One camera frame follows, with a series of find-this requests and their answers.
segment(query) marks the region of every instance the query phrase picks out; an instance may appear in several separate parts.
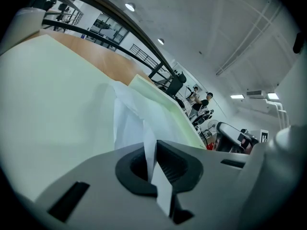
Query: ceiling light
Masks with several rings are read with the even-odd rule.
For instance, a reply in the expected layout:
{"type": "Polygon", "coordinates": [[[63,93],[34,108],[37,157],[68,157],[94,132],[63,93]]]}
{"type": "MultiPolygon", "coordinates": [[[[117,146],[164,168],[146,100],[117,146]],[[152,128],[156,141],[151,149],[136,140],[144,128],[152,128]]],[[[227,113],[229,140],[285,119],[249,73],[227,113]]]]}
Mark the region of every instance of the ceiling light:
{"type": "Polygon", "coordinates": [[[163,44],[164,44],[164,39],[159,38],[159,39],[158,39],[158,42],[159,42],[160,44],[162,44],[162,45],[163,45],[163,44]]]}
{"type": "Polygon", "coordinates": [[[128,2],[125,4],[127,9],[129,9],[130,11],[134,12],[135,11],[135,4],[132,2],[128,2]]]}
{"type": "Polygon", "coordinates": [[[244,96],[242,94],[231,95],[230,97],[233,99],[244,99],[244,96]]]}
{"type": "Polygon", "coordinates": [[[271,100],[279,100],[277,94],[275,94],[275,93],[268,93],[268,97],[271,100]]]}

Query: fan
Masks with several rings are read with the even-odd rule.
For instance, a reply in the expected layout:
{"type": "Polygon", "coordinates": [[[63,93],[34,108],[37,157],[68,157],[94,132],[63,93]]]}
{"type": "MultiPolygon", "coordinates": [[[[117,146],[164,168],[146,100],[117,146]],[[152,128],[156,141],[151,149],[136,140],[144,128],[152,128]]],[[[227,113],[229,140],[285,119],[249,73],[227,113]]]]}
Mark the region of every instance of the fan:
{"type": "Polygon", "coordinates": [[[219,123],[219,121],[217,120],[211,120],[208,123],[208,130],[210,130],[211,132],[216,132],[216,126],[219,123]]]}

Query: red object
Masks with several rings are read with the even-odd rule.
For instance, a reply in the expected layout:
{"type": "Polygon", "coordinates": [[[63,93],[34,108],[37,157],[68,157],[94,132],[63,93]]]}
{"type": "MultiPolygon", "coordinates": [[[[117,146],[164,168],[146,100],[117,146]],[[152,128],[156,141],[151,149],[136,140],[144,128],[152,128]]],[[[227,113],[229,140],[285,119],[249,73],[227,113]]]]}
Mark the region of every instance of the red object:
{"type": "Polygon", "coordinates": [[[214,143],[211,142],[210,144],[207,145],[207,150],[213,150],[214,143]]]}

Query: air conditioner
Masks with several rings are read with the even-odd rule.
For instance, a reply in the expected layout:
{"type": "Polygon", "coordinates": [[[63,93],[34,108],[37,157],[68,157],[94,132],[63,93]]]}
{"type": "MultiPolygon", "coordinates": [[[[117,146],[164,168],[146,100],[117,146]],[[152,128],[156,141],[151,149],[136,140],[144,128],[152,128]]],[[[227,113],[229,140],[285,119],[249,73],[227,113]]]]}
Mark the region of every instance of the air conditioner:
{"type": "Polygon", "coordinates": [[[267,93],[263,90],[249,91],[246,92],[246,95],[252,99],[264,99],[267,97],[267,93]]]}

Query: white ceiling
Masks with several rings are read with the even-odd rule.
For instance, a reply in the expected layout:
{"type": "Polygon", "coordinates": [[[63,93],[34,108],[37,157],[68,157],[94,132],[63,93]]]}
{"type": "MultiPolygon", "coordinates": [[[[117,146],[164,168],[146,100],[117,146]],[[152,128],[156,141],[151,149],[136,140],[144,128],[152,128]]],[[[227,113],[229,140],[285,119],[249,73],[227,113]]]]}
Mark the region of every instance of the white ceiling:
{"type": "MultiPolygon", "coordinates": [[[[224,96],[273,91],[297,58],[298,28],[278,0],[110,1],[122,10],[135,3],[128,14],[145,33],[155,43],[163,38],[163,49],[224,96]]],[[[252,109],[248,101],[234,103],[252,109]]]]}

